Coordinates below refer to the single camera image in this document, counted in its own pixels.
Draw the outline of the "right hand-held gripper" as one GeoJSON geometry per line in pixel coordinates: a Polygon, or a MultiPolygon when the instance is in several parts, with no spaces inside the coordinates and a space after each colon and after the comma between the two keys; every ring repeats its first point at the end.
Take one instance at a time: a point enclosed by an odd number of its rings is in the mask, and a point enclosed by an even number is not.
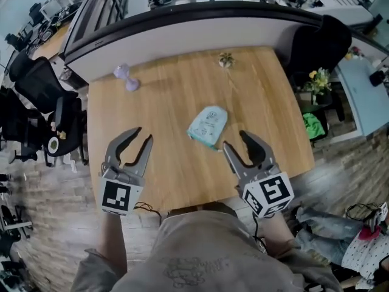
{"type": "Polygon", "coordinates": [[[289,177],[281,172],[272,148],[259,136],[241,130],[251,164],[246,164],[227,141],[223,142],[224,156],[238,178],[238,195],[258,218],[269,217],[283,210],[293,199],[289,177]]]}

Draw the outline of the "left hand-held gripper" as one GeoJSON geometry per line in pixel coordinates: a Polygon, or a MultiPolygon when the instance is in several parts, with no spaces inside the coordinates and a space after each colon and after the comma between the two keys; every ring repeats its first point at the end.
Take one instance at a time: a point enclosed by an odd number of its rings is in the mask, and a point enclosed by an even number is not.
{"type": "Polygon", "coordinates": [[[126,130],[108,144],[105,163],[99,174],[98,205],[103,212],[127,216],[140,198],[145,186],[143,176],[153,147],[153,136],[149,135],[144,140],[135,160],[125,163],[122,169],[120,155],[141,130],[141,127],[126,130]]]}

